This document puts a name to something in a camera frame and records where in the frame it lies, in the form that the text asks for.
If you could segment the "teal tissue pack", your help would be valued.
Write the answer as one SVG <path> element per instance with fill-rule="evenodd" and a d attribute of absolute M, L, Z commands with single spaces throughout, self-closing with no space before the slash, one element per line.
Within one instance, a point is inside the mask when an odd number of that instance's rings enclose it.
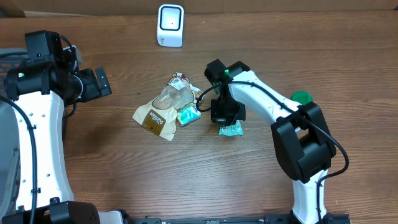
<path fill-rule="evenodd" d="M 220 127 L 219 135 L 220 136 L 242 136 L 243 129 L 242 129 L 240 121 L 237 120 L 235 124 L 232 124 L 230 126 Z"/>

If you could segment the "brown clear snack bag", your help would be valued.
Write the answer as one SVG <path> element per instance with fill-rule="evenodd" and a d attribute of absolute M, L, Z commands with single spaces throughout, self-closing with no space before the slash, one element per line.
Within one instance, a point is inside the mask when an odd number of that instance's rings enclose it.
<path fill-rule="evenodd" d="M 176 72 L 153 100 L 138 107 L 132 118 L 148 131 L 171 141 L 178 111 L 189 104 L 195 105 L 202 93 L 183 73 Z"/>

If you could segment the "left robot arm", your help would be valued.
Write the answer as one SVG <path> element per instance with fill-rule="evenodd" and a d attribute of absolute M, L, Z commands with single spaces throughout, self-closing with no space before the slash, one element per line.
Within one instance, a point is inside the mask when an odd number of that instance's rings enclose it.
<path fill-rule="evenodd" d="M 91 203 L 76 202 L 63 151 L 67 106 L 111 94 L 104 69 L 80 69 L 78 49 L 57 32 L 25 35 L 18 67 L 7 72 L 3 102 L 17 118 L 21 182 L 16 212 L 3 223 L 100 223 Z"/>

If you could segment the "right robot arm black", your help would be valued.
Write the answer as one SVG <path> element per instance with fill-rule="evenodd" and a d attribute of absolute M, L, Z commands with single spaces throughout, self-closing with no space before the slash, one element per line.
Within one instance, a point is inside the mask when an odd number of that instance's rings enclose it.
<path fill-rule="evenodd" d="M 277 161 L 293 181 L 291 221 L 330 223 L 323 184 L 336 148 L 320 107 L 278 94 L 240 61 L 226 67 L 216 59 L 204 75 L 218 94 L 209 109 L 213 123 L 224 128 L 236 124 L 250 108 L 271 126 Z"/>

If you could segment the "small green white packet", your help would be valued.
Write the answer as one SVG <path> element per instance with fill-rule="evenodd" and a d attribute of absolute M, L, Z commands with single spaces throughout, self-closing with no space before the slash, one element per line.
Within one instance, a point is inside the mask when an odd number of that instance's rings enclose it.
<path fill-rule="evenodd" d="M 186 126 L 201 118 L 201 112 L 197 110 L 196 106 L 189 104 L 181 108 L 177 113 L 177 120 L 181 126 Z"/>

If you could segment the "green lid jar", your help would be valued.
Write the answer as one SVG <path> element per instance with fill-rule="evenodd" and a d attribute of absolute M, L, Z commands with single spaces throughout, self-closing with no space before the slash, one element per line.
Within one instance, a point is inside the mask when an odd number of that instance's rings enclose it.
<path fill-rule="evenodd" d="M 291 99 L 292 101 L 296 101 L 296 102 L 300 103 L 301 105 L 306 105 L 307 103 L 313 101 L 312 95 L 311 95 L 309 92 L 303 91 L 303 90 L 296 91 L 296 92 L 290 97 L 290 99 Z"/>

